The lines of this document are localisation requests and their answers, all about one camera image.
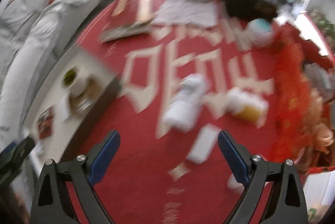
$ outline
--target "white cloth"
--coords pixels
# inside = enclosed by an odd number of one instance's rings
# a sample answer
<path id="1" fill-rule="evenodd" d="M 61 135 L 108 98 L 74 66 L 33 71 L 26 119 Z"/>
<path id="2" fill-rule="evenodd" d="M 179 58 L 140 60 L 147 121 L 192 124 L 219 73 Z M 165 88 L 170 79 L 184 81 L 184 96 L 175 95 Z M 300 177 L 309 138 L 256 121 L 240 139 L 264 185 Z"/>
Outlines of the white cloth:
<path id="1" fill-rule="evenodd" d="M 159 8 L 152 24 L 194 24 L 210 28 L 217 25 L 217 7 L 214 2 L 193 2 L 190 0 L 166 0 Z"/>
<path id="2" fill-rule="evenodd" d="M 203 75 L 193 73 L 183 78 L 179 91 L 166 110 L 163 123 L 187 133 L 193 129 L 201 111 L 201 98 L 208 90 Z"/>
<path id="3" fill-rule="evenodd" d="M 221 129 L 208 123 L 200 129 L 200 132 L 194 141 L 190 152 L 188 153 L 186 159 L 195 163 L 202 164 L 207 161 L 214 145 L 217 142 L 217 136 L 219 135 Z"/>
<path id="4" fill-rule="evenodd" d="M 16 52 L 48 0 L 12 0 L 0 15 L 0 91 Z"/>
<path id="5" fill-rule="evenodd" d="M 0 151 L 17 140 L 36 86 L 55 46 L 66 45 L 99 0 L 55 0 L 31 27 L 24 46 L 15 56 L 3 83 L 0 98 Z"/>

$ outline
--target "black object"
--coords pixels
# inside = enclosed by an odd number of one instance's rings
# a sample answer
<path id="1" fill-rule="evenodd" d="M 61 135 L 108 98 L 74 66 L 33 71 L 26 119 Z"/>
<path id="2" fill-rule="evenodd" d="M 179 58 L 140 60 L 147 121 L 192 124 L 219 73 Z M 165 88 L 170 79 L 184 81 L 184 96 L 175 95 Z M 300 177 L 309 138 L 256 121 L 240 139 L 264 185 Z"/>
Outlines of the black object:
<path id="1" fill-rule="evenodd" d="M 31 206 L 31 224 L 78 224 L 76 212 L 66 187 L 72 182 L 83 212 L 90 224 L 114 223 L 99 200 L 93 186 L 101 181 L 120 146 L 120 134 L 111 131 L 87 155 L 43 166 Z"/>
<path id="2" fill-rule="evenodd" d="M 263 18 L 271 22 L 277 17 L 277 3 L 271 0 L 224 0 L 230 17 L 238 17 L 248 22 Z"/>
<path id="3" fill-rule="evenodd" d="M 303 187 L 291 160 L 281 164 L 267 162 L 259 155 L 251 155 L 227 131 L 219 133 L 218 144 L 237 182 L 245 186 L 224 224 L 250 222 L 265 182 L 273 182 L 273 186 L 260 223 L 308 223 Z"/>
<path id="4" fill-rule="evenodd" d="M 249 223 L 269 181 L 274 185 L 260 223 L 307 223 L 304 193 L 292 161 L 279 164 L 252 156 L 225 131 L 220 132 L 218 143 L 237 181 L 246 187 L 225 224 Z M 65 182 L 73 182 L 90 224 L 114 224 L 92 186 L 101 181 L 119 145 L 120 135 L 115 130 L 86 156 L 58 164 L 49 159 L 37 183 L 31 224 L 78 224 Z"/>
<path id="5" fill-rule="evenodd" d="M 7 187 L 20 174 L 23 161 L 34 147 L 35 141 L 28 136 L 18 145 L 12 142 L 0 153 L 0 188 Z"/>

